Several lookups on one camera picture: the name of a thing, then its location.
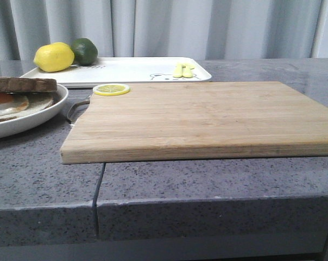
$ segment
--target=plate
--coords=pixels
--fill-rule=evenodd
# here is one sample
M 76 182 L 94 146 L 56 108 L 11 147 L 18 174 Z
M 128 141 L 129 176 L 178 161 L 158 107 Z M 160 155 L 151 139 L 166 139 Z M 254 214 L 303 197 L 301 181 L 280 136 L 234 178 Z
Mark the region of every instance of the plate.
M 66 87 L 60 84 L 57 84 L 56 87 L 58 98 L 54 105 L 37 113 L 0 122 L 0 138 L 27 131 L 28 129 L 34 128 L 55 116 L 62 109 L 68 96 L 68 90 Z
M 177 63 L 189 63 L 193 78 L 174 78 Z M 68 88 L 92 88 L 104 83 L 138 82 L 206 82 L 211 75 L 195 60 L 187 57 L 116 57 L 98 58 L 91 66 L 70 66 L 60 72 L 44 72 L 39 68 L 25 73 L 23 78 L 53 78 Z

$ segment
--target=gray countertop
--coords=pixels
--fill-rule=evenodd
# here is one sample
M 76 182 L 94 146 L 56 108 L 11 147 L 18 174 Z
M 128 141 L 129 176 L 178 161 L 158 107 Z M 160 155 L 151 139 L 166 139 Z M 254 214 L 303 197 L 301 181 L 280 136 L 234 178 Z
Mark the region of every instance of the gray countertop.
M 278 80 L 328 107 L 328 59 L 198 63 L 212 81 Z M 0 61 L 0 76 L 33 67 Z M 64 115 L 90 92 L 70 90 L 57 116 L 0 139 L 0 246 L 328 232 L 328 157 L 62 165 Z

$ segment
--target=lemon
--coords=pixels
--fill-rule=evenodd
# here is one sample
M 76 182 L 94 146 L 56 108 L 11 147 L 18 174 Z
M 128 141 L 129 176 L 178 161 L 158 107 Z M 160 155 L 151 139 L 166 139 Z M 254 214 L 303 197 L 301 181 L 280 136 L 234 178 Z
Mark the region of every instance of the lemon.
M 41 46 L 35 54 L 34 63 L 45 72 L 58 72 L 72 65 L 74 54 L 70 46 L 55 42 Z
M 102 96 L 121 95 L 126 94 L 129 91 L 130 87 L 126 84 L 121 83 L 102 84 L 93 88 L 93 92 L 95 94 Z
M 98 57 L 98 49 L 88 38 L 74 40 L 71 44 L 71 50 L 75 55 L 75 63 L 79 65 L 91 65 Z

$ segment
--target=bamboo cutting board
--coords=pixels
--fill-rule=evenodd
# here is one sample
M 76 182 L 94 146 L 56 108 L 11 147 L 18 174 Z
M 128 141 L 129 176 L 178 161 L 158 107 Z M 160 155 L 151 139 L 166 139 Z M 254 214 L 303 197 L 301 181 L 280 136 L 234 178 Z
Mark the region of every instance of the bamboo cutting board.
M 92 95 L 64 164 L 328 156 L 328 108 L 280 82 L 129 85 Z

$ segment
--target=lemon slice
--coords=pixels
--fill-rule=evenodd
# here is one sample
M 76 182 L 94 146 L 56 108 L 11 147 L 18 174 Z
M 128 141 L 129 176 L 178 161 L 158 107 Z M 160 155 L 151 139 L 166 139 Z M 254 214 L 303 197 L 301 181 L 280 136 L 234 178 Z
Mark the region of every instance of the lemon slice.
M 97 95 L 102 96 L 114 96 L 126 94 L 130 91 L 130 87 L 126 84 L 121 83 L 108 83 L 95 86 L 93 92 Z

